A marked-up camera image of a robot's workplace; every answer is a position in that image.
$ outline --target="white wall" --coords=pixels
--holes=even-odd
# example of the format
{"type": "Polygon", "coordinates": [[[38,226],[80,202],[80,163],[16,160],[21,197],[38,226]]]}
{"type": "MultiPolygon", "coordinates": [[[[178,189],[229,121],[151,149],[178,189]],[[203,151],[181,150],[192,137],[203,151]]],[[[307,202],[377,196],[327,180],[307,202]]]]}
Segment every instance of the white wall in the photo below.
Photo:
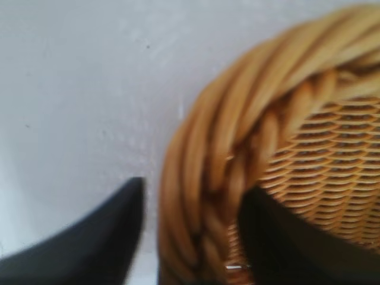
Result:
{"type": "Polygon", "coordinates": [[[349,0],[0,0],[0,253],[148,178],[129,284],[155,284],[165,146],[242,51],[349,0]]]}

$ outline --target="black object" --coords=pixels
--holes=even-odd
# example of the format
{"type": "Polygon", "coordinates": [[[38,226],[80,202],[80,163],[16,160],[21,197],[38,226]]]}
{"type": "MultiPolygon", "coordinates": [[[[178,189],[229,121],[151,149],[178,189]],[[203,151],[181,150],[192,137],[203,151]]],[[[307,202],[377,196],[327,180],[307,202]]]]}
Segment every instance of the black object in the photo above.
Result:
{"type": "Polygon", "coordinates": [[[0,261],[1,285],[120,285],[143,220],[143,180],[133,178],[88,217],[0,261]]]}
{"type": "Polygon", "coordinates": [[[380,284],[380,256],[320,231],[259,187],[244,196],[238,220],[258,285],[380,284]]]}

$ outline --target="tan wicker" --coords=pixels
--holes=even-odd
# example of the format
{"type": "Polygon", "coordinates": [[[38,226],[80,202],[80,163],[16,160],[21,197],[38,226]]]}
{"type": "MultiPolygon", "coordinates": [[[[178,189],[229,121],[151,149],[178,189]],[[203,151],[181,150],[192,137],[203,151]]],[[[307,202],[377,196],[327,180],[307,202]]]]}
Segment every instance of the tan wicker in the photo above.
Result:
{"type": "Polygon", "coordinates": [[[379,5],[342,9],[253,48],[204,89],[167,150],[163,284],[254,283],[234,224],[257,183],[310,223],[379,250],[379,146],[379,5]]]}

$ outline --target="twisted rattan rim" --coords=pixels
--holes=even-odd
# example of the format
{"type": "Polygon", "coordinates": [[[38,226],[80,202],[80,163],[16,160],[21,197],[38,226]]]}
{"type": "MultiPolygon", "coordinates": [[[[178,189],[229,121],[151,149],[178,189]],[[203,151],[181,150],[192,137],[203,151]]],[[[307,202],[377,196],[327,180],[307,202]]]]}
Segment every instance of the twisted rattan rim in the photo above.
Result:
{"type": "Polygon", "coordinates": [[[269,158],[328,102],[380,97],[380,6],[356,5],[253,48],[199,95],[160,187],[164,284],[226,281],[228,226],[269,158]]]}

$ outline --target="wicker basket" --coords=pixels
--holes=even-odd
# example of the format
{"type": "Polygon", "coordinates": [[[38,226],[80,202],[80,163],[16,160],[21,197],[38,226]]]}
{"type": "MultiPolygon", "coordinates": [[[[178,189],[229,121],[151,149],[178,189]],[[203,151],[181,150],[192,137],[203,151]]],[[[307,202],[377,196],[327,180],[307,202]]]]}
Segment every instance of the wicker basket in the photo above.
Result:
{"type": "Polygon", "coordinates": [[[285,31],[200,94],[163,168],[162,284],[254,284],[235,221],[257,184],[308,222],[380,252],[379,5],[285,31]]]}

